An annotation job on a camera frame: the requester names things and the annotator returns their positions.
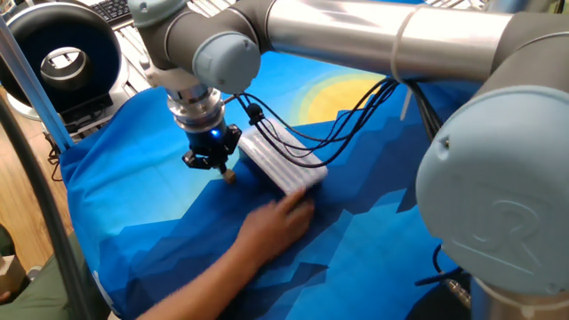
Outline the person's right hand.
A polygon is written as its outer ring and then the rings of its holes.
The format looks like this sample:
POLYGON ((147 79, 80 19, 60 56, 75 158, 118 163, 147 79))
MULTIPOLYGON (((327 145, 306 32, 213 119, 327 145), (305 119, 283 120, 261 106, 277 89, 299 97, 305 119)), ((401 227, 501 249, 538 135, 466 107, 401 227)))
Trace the person's right hand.
POLYGON ((306 234, 314 211, 305 188, 263 205, 247 215, 232 248, 259 268, 306 234))

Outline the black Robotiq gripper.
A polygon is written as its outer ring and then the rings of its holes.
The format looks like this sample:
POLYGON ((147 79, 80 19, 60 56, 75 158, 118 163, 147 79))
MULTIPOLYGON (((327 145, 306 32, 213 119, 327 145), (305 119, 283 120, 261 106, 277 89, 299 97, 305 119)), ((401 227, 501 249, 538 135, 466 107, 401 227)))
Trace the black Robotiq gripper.
POLYGON ((187 132, 189 151, 182 156, 183 163, 194 169, 212 169, 208 157, 220 160, 218 170, 228 170, 226 162, 239 142, 242 131, 235 124, 219 124, 204 132, 187 132))

